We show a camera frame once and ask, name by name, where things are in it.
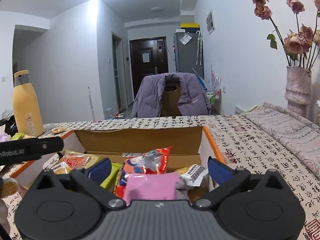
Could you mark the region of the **green wafer snack bar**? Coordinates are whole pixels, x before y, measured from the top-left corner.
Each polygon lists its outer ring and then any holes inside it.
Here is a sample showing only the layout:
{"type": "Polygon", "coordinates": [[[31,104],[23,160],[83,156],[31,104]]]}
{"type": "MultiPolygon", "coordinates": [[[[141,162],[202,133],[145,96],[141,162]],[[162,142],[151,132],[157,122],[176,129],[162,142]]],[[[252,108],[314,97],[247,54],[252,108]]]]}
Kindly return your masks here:
{"type": "Polygon", "coordinates": [[[121,164],[112,162],[111,172],[106,177],[106,179],[100,184],[100,186],[107,191],[113,191],[120,168],[121,168],[121,164]]]}

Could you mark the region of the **orange biscuit stick pack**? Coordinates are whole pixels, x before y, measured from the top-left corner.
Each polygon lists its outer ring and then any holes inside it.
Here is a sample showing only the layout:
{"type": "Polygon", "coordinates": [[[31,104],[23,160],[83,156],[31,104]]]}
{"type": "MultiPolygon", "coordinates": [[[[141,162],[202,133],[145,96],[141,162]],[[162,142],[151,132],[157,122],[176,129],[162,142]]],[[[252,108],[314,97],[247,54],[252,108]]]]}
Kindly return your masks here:
{"type": "Polygon", "coordinates": [[[65,150],[64,155],[55,164],[53,164],[50,169],[55,174],[69,174],[73,169],[89,168],[100,159],[101,158],[97,155],[82,154],[71,150],[65,150]]]}

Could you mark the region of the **white oat crisp packet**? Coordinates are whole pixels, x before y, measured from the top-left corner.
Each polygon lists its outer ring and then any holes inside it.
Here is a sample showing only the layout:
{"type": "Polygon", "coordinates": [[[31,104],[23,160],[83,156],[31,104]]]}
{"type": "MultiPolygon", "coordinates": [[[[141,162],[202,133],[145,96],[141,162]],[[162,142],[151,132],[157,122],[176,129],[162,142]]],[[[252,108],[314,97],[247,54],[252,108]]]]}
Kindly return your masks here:
{"type": "Polygon", "coordinates": [[[208,176],[208,168],[193,164],[179,168],[175,171],[179,174],[179,182],[176,184],[178,190],[190,190],[194,187],[201,187],[208,176]]]}

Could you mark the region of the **pink snack packet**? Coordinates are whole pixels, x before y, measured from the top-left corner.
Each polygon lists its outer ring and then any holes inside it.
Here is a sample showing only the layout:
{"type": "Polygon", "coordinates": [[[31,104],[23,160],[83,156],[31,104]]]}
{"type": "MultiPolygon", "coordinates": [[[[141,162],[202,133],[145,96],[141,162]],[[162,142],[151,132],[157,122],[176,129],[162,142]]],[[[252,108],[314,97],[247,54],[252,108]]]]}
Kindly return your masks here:
{"type": "Polygon", "coordinates": [[[127,179],[123,200],[175,200],[178,173],[132,174],[127,179]]]}

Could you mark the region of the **red blue chips bag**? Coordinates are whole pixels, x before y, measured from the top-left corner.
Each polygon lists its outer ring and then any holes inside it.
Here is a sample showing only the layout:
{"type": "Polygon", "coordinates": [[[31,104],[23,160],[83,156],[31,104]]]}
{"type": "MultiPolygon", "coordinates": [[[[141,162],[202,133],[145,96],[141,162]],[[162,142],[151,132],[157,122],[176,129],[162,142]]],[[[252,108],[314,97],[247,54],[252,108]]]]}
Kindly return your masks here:
{"type": "Polygon", "coordinates": [[[170,150],[171,146],[157,148],[126,159],[117,174],[114,194],[123,198],[127,179],[131,174],[164,174],[167,170],[170,150]]]}

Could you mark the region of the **green bar on table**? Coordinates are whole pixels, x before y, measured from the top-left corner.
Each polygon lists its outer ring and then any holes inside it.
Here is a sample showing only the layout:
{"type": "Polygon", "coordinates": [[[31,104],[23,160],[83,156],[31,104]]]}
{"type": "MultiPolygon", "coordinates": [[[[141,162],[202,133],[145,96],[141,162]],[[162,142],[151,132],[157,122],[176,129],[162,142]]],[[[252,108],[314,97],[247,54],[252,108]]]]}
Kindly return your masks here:
{"type": "Polygon", "coordinates": [[[15,133],[10,140],[22,140],[24,138],[25,134],[23,133],[15,133]]]}

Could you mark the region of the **purple tissue pack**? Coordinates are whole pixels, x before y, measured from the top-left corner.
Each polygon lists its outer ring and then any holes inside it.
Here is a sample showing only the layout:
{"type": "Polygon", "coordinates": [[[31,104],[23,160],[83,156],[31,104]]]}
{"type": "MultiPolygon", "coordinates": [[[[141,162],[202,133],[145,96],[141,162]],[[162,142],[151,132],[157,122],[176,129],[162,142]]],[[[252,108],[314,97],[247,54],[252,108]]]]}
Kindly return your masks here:
{"type": "Polygon", "coordinates": [[[0,142],[7,142],[11,139],[11,136],[8,134],[1,134],[0,135],[0,142]]]}

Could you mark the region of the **calligraphy print tablecloth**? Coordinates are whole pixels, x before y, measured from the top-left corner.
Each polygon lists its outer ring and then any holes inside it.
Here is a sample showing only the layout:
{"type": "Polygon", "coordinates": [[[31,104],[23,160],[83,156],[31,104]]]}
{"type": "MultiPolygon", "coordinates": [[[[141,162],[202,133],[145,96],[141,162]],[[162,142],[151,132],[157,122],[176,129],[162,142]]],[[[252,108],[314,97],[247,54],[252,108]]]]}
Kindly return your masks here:
{"type": "Polygon", "coordinates": [[[306,222],[299,239],[319,239],[319,179],[288,149],[259,126],[240,115],[134,118],[104,121],[46,124],[43,137],[52,137],[52,129],[66,129],[60,136],[71,139],[75,130],[111,131],[125,128],[148,132],[162,128],[206,127],[213,136],[226,163],[260,174],[275,168],[286,180],[304,208],[306,222]]]}

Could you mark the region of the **yellow thermos bottle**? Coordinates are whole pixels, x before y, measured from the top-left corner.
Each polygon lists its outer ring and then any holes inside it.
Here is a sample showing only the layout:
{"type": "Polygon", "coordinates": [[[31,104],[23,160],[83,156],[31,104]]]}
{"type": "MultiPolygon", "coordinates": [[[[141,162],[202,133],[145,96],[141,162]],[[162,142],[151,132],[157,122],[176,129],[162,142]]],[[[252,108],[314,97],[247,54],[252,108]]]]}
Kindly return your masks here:
{"type": "Polygon", "coordinates": [[[29,81],[29,70],[14,74],[12,107],[20,133],[32,137],[38,137],[44,133],[37,96],[29,81]]]}

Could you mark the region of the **small nut snack packet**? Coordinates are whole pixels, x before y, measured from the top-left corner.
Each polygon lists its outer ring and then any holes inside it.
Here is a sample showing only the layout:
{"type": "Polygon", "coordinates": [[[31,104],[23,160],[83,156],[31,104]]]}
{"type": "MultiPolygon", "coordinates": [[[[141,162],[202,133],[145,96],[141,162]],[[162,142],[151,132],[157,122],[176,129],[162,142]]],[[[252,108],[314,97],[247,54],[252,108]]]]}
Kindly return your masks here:
{"type": "Polygon", "coordinates": [[[63,127],[57,127],[57,128],[52,129],[52,133],[53,134],[60,134],[60,133],[63,133],[65,130],[66,129],[63,127]]]}

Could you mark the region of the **orange cardboard box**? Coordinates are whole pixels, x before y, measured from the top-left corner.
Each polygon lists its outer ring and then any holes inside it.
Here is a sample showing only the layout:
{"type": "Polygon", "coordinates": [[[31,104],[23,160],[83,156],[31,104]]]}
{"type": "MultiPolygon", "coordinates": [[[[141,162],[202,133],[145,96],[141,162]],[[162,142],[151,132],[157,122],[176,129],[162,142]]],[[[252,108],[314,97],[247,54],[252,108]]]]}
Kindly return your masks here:
{"type": "Polygon", "coordinates": [[[167,172],[193,164],[207,166],[209,157],[223,162],[210,131],[205,126],[161,129],[71,130],[63,139],[64,150],[108,158],[122,163],[130,157],[171,146],[167,172]]]}

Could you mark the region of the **folded grey patterned cloth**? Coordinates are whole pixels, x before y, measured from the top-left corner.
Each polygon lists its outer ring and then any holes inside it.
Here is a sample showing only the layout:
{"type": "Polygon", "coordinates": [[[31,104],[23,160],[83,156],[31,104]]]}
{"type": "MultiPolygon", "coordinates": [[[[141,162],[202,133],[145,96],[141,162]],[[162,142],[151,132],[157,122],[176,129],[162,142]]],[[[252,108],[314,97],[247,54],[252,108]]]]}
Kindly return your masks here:
{"type": "Polygon", "coordinates": [[[242,116],[286,147],[319,178],[319,126],[291,110],[267,102],[245,111],[242,116]]]}

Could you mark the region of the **wooden chair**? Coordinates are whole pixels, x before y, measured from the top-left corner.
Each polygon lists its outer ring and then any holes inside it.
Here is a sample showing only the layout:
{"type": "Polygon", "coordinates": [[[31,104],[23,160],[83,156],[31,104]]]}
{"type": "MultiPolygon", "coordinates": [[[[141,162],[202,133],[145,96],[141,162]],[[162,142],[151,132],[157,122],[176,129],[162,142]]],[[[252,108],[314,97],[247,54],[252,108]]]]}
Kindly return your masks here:
{"type": "Polygon", "coordinates": [[[162,95],[161,117],[181,116],[178,102],[181,96],[181,87],[178,81],[167,82],[162,95]]]}

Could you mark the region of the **purple jacket on chair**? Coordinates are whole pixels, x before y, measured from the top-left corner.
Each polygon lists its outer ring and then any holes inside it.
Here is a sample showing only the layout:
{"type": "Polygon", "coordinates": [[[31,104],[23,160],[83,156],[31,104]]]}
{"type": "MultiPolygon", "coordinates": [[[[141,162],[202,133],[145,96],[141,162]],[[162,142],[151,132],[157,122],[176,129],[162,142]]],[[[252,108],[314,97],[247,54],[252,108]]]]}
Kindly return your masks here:
{"type": "Polygon", "coordinates": [[[143,78],[133,103],[133,118],[160,117],[164,105],[165,87],[172,81],[181,88],[174,103],[183,116],[210,115],[212,107],[195,74],[164,73],[143,78]]]}

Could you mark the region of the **pink flower vase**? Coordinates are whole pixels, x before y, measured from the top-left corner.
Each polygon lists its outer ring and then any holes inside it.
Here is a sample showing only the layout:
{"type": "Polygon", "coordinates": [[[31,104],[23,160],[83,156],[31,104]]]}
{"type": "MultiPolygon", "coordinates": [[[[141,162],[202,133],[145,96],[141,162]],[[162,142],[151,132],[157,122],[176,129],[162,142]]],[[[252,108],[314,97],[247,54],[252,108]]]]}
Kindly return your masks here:
{"type": "Polygon", "coordinates": [[[285,99],[287,109],[306,117],[307,106],[311,104],[311,71],[306,68],[287,66],[285,99]]]}

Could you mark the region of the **dark entrance door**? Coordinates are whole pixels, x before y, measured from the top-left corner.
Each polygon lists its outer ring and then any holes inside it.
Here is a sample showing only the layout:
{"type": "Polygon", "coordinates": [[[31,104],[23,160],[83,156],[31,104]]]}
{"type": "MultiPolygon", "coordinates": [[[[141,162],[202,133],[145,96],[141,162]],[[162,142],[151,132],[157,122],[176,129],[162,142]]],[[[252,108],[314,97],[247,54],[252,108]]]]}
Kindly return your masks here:
{"type": "Polygon", "coordinates": [[[134,98],[144,77],[169,71],[165,37],[131,40],[130,57],[134,98]]]}

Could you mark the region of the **grey refrigerator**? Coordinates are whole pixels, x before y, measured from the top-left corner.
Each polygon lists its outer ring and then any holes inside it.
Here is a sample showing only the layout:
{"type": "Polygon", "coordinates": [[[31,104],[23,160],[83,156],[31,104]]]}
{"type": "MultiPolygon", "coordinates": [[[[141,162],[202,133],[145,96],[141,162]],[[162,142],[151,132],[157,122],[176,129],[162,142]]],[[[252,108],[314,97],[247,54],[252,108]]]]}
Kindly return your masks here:
{"type": "Polygon", "coordinates": [[[204,78],[201,46],[198,46],[199,33],[175,33],[174,52],[176,72],[198,74],[204,78]]]}

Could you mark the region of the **yellow box on fridge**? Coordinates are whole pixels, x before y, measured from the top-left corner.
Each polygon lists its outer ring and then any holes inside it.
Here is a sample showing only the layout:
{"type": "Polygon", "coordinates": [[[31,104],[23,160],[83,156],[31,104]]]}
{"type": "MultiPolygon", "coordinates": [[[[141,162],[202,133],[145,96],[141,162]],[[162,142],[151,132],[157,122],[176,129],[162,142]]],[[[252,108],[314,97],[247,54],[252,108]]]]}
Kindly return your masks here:
{"type": "Polygon", "coordinates": [[[188,29],[188,28],[199,29],[200,25],[198,23],[181,23],[180,27],[181,29],[188,29]]]}

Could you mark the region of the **wall panel box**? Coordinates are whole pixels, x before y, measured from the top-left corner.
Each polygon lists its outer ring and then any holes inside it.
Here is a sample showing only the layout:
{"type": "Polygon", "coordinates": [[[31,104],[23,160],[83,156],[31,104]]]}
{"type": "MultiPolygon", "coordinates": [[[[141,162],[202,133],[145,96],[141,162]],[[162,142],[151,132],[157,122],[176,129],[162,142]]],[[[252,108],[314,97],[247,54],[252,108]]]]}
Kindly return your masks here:
{"type": "Polygon", "coordinates": [[[215,30],[213,11],[211,10],[206,17],[206,25],[208,34],[211,34],[215,30]]]}

